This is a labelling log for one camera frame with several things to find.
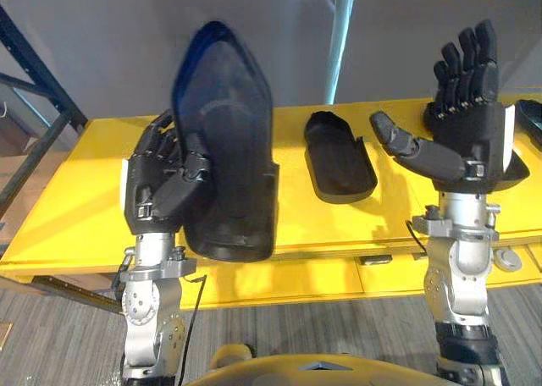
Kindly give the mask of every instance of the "yellow object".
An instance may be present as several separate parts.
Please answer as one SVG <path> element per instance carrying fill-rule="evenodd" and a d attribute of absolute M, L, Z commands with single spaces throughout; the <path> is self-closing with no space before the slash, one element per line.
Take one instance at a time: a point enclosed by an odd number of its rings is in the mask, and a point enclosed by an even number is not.
<path fill-rule="evenodd" d="M 524 96 L 510 97 L 508 102 L 520 97 Z M 274 256 L 251 265 L 217 265 L 200 259 L 198 274 L 210 274 L 206 306 L 420 292 L 423 264 L 408 264 L 411 271 L 397 267 L 403 259 L 405 263 L 412 259 L 406 253 L 418 251 L 404 222 L 422 214 L 425 205 L 436 203 L 437 193 L 429 179 L 409 172 L 384 153 L 368 116 L 384 110 L 401 127 L 427 135 L 421 123 L 427 101 L 276 108 L 274 161 L 280 172 Z M 305 161 L 303 129 L 311 113 L 319 110 L 334 111 L 350 124 L 354 135 L 364 137 L 379 180 L 369 198 L 333 205 L 316 197 Z M 130 156 L 151 119 L 95 119 L 89 123 L 0 261 L 1 275 L 28 278 L 116 271 L 124 249 L 135 242 L 119 204 L 121 160 Z M 542 157 L 521 130 L 515 139 L 515 148 L 531 175 L 489 200 L 502 206 L 497 218 L 502 243 L 524 245 L 542 238 L 542 218 L 537 212 L 542 209 L 538 194 Z M 182 232 L 179 243 L 185 243 Z M 385 267 L 359 267 L 353 259 L 382 253 L 393 254 L 394 262 Z M 391 269 L 391 273 L 377 273 L 379 269 Z M 532 280 L 530 274 L 529 270 L 524 280 Z M 185 293 L 183 301 L 190 304 L 191 295 Z"/>
<path fill-rule="evenodd" d="M 538 266 L 526 246 L 514 246 L 523 267 L 507 273 L 496 266 L 488 277 L 490 289 L 540 283 Z M 427 258 L 393 256 L 385 265 L 362 266 L 355 258 L 268 261 L 249 264 L 216 263 L 199 267 L 190 278 L 207 275 L 202 308 L 263 306 L 307 301 L 351 300 L 398 295 L 422 295 Z M 181 280 L 181 307 L 192 308 L 200 284 Z"/>

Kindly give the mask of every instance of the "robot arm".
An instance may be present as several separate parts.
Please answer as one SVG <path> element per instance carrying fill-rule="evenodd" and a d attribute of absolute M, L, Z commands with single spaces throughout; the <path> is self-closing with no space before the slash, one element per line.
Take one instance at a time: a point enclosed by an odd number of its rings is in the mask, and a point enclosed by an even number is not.
<path fill-rule="evenodd" d="M 172 113 L 166 111 L 146 128 L 128 160 L 124 215 L 135 247 L 125 251 L 119 275 L 127 332 L 122 378 L 129 385 L 173 385 L 185 343 L 179 305 L 179 278 L 196 271 L 196 260 L 175 246 L 186 213 L 208 191 L 209 161 L 195 138 L 181 161 Z"/>
<path fill-rule="evenodd" d="M 431 178 L 439 192 L 439 205 L 412 219 L 413 228 L 429 236 L 424 290 L 440 345 L 439 375 L 470 386 L 506 385 L 488 324 L 486 290 L 500 207 L 488 204 L 486 195 L 517 184 L 528 170 L 512 153 L 513 110 L 495 101 L 491 23 L 465 29 L 459 41 L 463 60 L 448 43 L 444 61 L 434 66 L 438 91 L 423 116 L 432 141 L 413 137 L 385 113 L 372 115 L 371 124 L 384 149 L 402 166 Z"/>

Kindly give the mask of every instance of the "cable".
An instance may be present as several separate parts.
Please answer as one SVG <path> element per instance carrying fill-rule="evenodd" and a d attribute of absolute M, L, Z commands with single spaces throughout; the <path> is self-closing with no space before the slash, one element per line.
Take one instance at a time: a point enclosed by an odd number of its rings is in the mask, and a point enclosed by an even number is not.
<path fill-rule="evenodd" d="M 203 289 L 205 288 L 205 282 L 207 282 L 207 275 L 205 274 L 201 276 L 200 278 L 195 278 L 193 280 L 189 280 L 188 278 L 183 278 L 183 279 L 189 283 L 202 282 L 202 284 L 200 285 L 200 292 L 197 295 L 196 305 L 194 306 L 194 312 L 192 313 L 192 317 L 190 318 L 190 324 L 188 324 L 188 332 L 186 333 L 185 350 L 183 351 L 183 363 L 180 367 L 180 376 L 179 376 L 179 382 L 177 383 L 177 386 L 180 386 L 183 383 L 183 379 L 185 378 L 186 357 L 188 356 L 188 345 L 190 344 L 190 336 L 192 335 L 192 329 L 194 328 L 194 322 L 196 321 L 197 309 L 199 308 L 200 301 L 202 300 L 202 294 L 203 294 Z"/>
<path fill-rule="evenodd" d="M 410 221 L 405 221 L 406 229 L 408 229 L 408 232 L 410 232 L 410 235 L 412 238 L 416 241 L 416 243 L 420 246 L 420 248 L 423 249 L 423 252 L 427 255 L 427 249 L 425 249 L 425 246 L 420 242 L 416 234 L 414 234 L 414 229 L 412 229 L 412 223 Z"/>

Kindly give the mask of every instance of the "black metal rack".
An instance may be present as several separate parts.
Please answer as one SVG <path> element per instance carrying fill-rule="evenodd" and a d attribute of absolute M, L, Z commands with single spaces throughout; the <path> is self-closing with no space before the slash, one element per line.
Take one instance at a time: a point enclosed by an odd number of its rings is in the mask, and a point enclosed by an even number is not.
<path fill-rule="evenodd" d="M 0 192 L 0 218 L 8 210 L 20 189 L 36 169 L 43 156 L 64 130 L 71 125 L 78 133 L 84 129 L 87 118 L 77 107 L 68 93 L 58 83 L 54 75 L 42 62 L 30 43 L 25 39 L 6 10 L 0 5 L 0 41 L 8 49 L 20 67 L 34 81 L 34 84 L 0 72 L 0 84 L 18 90 L 27 91 L 45 97 L 58 111 L 58 116 L 46 133 L 31 149 L 25 161 L 20 165 L 9 182 Z M 52 276 L 35 276 L 30 287 L 46 291 L 53 295 L 95 306 L 109 312 L 121 312 L 120 303 L 87 289 L 74 286 Z"/>
<path fill-rule="evenodd" d="M 11 53 L 20 67 L 34 81 L 34 84 L 4 73 L 0 73 L 0 83 L 45 97 L 59 112 L 59 116 L 55 119 L 51 127 L 38 140 L 23 164 L 20 165 L 19 169 L 0 193 L 1 218 L 64 127 L 70 124 L 76 131 L 81 132 L 85 127 L 87 119 L 42 62 L 1 5 L 0 41 L 2 41 L 2 44 L 8 49 L 8 52 Z"/>

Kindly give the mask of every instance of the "gray floor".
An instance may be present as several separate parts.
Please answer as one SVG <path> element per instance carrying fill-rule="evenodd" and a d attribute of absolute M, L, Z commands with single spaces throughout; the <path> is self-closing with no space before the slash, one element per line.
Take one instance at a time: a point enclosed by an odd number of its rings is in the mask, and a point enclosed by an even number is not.
<path fill-rule="evenodd" d="M 542 384 L 542 289 L 489 293 L 494 330 L 512 385 Z M 119 384 L 124 319 L 58 297 L 0 290 L 0 321 L 14 322 L 0 352 L 0 385 Z M 260 356 L 347 352 L 433 372 L 433 322 L 422 297 L 202 311 L 192 335 L 186 379 L 201 376 L 225 343 Z"/>

